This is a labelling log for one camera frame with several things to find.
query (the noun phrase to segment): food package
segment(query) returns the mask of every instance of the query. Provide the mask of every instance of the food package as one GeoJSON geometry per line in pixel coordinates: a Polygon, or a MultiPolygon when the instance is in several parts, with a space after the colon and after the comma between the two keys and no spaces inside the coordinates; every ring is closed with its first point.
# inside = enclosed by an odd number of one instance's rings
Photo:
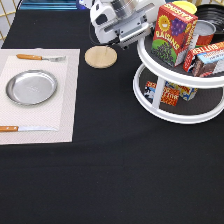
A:
{"type": "MultiPolygon", "coordinates": [[[[153,99],[156,90],[156,83],[147,82],[145,85],[144,96],[147,99],[153,99]]],[[[163,95],[161,97],[161,102],[176,106],[178,98],[179,98],[179,90],[171,89],[168,87],[164,87],[163,95]]]]}
{"type": "Polygon", "coordinates": [[[199,54],[192,73],[197,77],[205,77],[223,71],[224,50],[220,50],[199,54]]]}
{"type": "Polygon", "coordinates": [[[180,97],[182,97],[184,100],[189,101],[195,97],[196,92],[198,91],[197,88],[191,88],[186,86],[180,86],[172,82],[165,83],[166,87],[173,88],[176,90],[179,90],[180,97]]]}
{"type": "Polygon", "coordinates": [[[193,68],[196,65],[196,61],[198,58],[198,55],[203,53],[215,53],[216,51],[220,51],[224,49],[224,41],[219,42],[216,44],[210,44],[208,46],[203,46],[199,48],[194,48],[188,51],[188,54],[186,56],[183,68],[186,72],[192,72],[193,68]]]}
{"type": "Polygon", "coordinates": [[[168,3],[160,6],[152,53],[172,67],[184,61],[198,17],[168,3]]]}

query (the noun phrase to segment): butter knife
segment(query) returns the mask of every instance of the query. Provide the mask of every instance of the butter knife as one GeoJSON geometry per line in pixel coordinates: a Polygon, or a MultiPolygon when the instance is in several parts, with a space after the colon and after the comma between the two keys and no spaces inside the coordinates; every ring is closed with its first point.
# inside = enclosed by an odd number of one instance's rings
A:
{"type": "Polygon", "coordinates": [[[59,61],[64,61],[66,59],[66,56],[63,56],[63,57],[55,57],[55,58],[45,58],[45,57],[42,57],[42,56],[27,55],[27,54],[17,54],[16,56],[19,59],[48,60],[48,61],[51,61],[51,62],[59,62],[59,61]]]}
{"type": "Polygon", "coordinates": [[[43,126],[0,126],[0,132],[17,131],[57,131],[57,129],[43,126]]]}

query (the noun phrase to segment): metal plate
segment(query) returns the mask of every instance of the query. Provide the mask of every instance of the metal plate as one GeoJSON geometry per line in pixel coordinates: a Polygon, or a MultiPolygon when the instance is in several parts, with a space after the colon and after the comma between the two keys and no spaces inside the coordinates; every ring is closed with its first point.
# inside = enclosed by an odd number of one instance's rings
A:
{"type": "Polygon", "coordinates": [[[57,80],[49,72],[29,70],[14,76],[6,86],[7,96],[15,103],[34,105],[49,99],[57,89],[57,80]]]}

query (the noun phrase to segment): placemat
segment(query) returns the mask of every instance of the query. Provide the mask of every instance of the placemat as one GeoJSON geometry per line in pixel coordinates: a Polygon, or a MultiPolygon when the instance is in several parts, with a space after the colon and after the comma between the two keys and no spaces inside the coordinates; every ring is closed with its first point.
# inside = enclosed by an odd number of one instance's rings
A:
{"type": "Polygon", "coordinates": [[[72,141],[78,64],[79,50],[33,49],[0,51],[0,100],[2,102],[0,125],[43,125],[58,129],[56,132],[32,131],[0,133],[0,144],[72,141]],[[17,59],[15,55],[19,53],[43,56],[66,55],[67,59],[65,62],[60,63],[49,61],[27,61],[17,59]],[[32,69],[43,69],[54,74],[58,80],[57,92],[51,99],[39,105],[37,104],[28,107],[16,105],[15,103],[10,102],[5,95],[6,82],[11,76],[29,70],[31,67],[32,69]]]}

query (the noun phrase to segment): round wooden disc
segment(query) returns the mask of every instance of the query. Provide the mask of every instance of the round wooden disc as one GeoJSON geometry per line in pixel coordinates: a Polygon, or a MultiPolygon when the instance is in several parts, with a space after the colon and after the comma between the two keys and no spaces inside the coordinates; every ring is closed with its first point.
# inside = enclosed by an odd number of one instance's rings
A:
{"type": "Polygon", "coordinates": [[[94,68],[108,68],[117,61],[117,53],[110,47],[96,46],[86,51],[85,60],[94,68]]]}

